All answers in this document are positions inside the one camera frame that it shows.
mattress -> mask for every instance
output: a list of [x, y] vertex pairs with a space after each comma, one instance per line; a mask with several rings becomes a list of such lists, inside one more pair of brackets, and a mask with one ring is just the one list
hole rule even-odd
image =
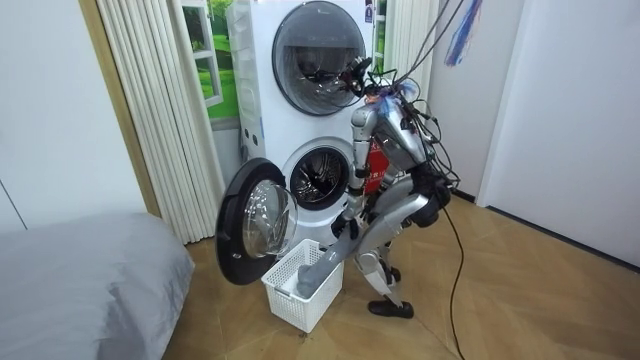
[[3, 235], [0, 359], [160, 359], [193, 267], [148, 214]]

open washer door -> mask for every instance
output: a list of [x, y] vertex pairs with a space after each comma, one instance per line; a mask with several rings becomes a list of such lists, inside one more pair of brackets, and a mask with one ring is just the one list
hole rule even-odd
[[273, 72], [280, 91], [299, 111], [313, 116], [336, 113], [354, 95], [341, 90], [338, 75], [356, 57], [365, 57], [358, 24], [340, 6], [310, 1], [282, 21], [273, 42]]
[[216, 254], [229, 282], [258, 280], [288, 250], [298, 216], [280, 169], [267, 159], [246, 162], [227, 188], [216, 224]]

laundry basket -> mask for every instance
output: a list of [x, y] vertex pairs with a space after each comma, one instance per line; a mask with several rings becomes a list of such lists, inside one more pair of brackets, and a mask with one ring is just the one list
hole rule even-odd
[[306, 333], [313, 330], [342, 289], [344, 261], [333, 269], [309, 299], [295, 294], [300, 265], [313, 265], [323, 254], [318, 242], [302, 240], [262, 276], [271, 312]]

gray cloth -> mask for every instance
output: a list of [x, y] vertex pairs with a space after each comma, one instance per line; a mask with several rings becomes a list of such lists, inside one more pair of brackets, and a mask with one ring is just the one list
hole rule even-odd
[[0, 359], [160, 359], [193, 262], [148, 214], [0, 237]]

wooden floor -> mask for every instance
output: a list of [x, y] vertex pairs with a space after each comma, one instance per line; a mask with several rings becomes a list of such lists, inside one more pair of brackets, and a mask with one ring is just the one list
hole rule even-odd
[[[467, 255], [455, 299], [467, 360], [640, 359], [637, 274], [463, 200], [449, 211]], [[188, 250], [196, 270], [165, 360], [457, 359], [448, 301], [460, 253], [444, 214], [394, 241], [414, 319], [370, 315], [378, 296], [349, 261], [308, 336], [271, 315], [261, 283], [226, 283], [212, 242]]]

